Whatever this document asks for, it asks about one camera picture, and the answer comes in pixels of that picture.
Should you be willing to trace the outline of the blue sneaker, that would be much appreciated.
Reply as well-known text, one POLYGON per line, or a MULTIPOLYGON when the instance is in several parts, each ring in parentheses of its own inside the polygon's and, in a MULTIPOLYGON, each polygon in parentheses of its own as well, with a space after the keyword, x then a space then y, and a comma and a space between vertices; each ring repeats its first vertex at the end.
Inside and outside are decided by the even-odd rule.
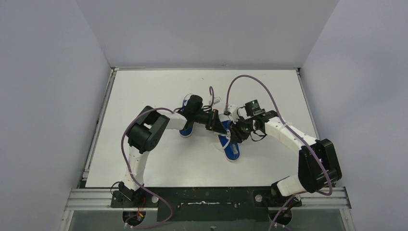
POLYGON ((187 119, 184 128, 179 131, 181 137, 187 138, 192 134, 194 117, 202 106, 202 98, 198 95, 191 94, 182 103, 179 112, 187 119))
POLYGON ((240 150, 238 144, 236 142, 233 142, 231 139, 231 132, 228 127, 231 120, 227 115, 224 114, 221 114, 219 118, 222 126, 226 130, 226 134, 218 135, 218 139, 220 142, 220 146, 218 147, 218 149, 224 152, 226 159, 230 162, 237 161, 240 157, 240 150))

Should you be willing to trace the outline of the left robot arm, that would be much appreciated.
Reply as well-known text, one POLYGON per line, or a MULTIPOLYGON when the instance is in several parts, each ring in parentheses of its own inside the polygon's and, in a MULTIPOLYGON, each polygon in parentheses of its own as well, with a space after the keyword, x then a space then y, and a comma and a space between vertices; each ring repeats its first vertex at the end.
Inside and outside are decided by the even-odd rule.
POLYGON ((128 204, 137 205, 141 202, 143 194, 140 187, 143 185, 147 157, 157 146, 165 130, 176 129, 182 137, 187 138, 197 123, 204 125, 208 131, 230 136, 230 131, 222 124, 218 110, 213 105, 214 103, 203 105, 202 98, 192 94, 173 112, 146 106, 131 122, 121 140, 127 138, 129 144, 129 156, 125 157, 127 173, 118 185, 119 192, 128 204))

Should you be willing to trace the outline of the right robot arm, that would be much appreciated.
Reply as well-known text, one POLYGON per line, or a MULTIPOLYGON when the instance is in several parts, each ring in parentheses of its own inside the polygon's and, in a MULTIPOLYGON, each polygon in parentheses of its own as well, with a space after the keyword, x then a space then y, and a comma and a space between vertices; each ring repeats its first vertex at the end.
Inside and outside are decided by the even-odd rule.
POLYGON ((263 137, 273 137, 298 156, 298 171, 271 185, 270 198, 276 205, 283 205, 290 196, 301 193, 323 193, 322 188, 332 190, 335 182, 342 178, 342 171, 334 144, 329 139, 319 140, 309 136, 281 120, 274 110, 266 111, 257 100, 246 103, 242 108, 229 105, 225 111, 231 116, 228 124, 231 140, 241 143, 257 131, 263 137))

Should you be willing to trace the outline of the aluminium frame rail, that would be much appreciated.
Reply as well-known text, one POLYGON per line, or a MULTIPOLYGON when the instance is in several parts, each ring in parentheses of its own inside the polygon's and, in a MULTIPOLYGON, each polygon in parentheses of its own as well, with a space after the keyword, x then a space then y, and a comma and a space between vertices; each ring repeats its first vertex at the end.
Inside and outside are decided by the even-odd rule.
MULTIPOLYGON (((188 205, 229 205, 233 208, 263 207, 276 209, 287 198, 279 198, 269 187, 201 187, 201 188, 151 188, 175 210, 188 205)), ((157 196, 142 191, 143 197, 134 203, 118 191, 109 189, 73 189, 66 203, 66 210, 156 210, 167 208, 157 196)))

